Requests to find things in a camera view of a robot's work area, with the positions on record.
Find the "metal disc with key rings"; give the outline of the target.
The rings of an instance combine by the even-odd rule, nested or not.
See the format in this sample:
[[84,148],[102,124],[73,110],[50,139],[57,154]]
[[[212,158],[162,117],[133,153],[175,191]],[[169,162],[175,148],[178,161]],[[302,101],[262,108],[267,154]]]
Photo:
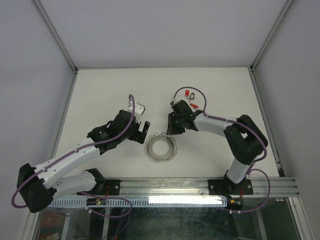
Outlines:
[[144,152],[153,163],[169,162],[178,153],[176,140],[165,132],[154,133],[146,141]]

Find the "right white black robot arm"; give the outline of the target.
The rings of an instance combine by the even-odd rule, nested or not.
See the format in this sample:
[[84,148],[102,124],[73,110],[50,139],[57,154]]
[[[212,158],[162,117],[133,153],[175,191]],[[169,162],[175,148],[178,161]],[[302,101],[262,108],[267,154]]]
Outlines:
[[166,134],[181,135],[186,130],[208,132],[226,139],[233,154],[231,167],[223,176],[221,185],[214,187],[217,194],[229,198],[242,187],[258,156],[267,155],[268,140],[246,114],[235,120],[208,115],[204,110],[195,110],[184,100],[170,103],[172,112],[168,114]]

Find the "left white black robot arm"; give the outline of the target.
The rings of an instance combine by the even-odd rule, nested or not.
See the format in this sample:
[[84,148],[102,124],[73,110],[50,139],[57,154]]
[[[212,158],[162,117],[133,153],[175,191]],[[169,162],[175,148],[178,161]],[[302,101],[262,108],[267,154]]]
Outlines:
[[143,106],[120,110],[114,120],[95,127],[73,149],[36,166],[29,163],[20,167],[17,193],[31,213],[48,207],[53,200],[79,192],[100,194],[105,188],[105,179],[96,169],[84,170],[82,174],[66,175],[88,160],[97,158],[115,149],[125,140],[143,144],[150,122],[146,121],[140,131]]

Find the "red key tag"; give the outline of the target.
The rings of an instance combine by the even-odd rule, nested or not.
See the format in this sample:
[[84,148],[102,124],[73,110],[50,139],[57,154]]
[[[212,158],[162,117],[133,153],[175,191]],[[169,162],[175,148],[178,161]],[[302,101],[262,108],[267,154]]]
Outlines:
[[194,104],[194,103],[190,103],[189,104],[194,110],[197,110],[199,108],[198,105]]

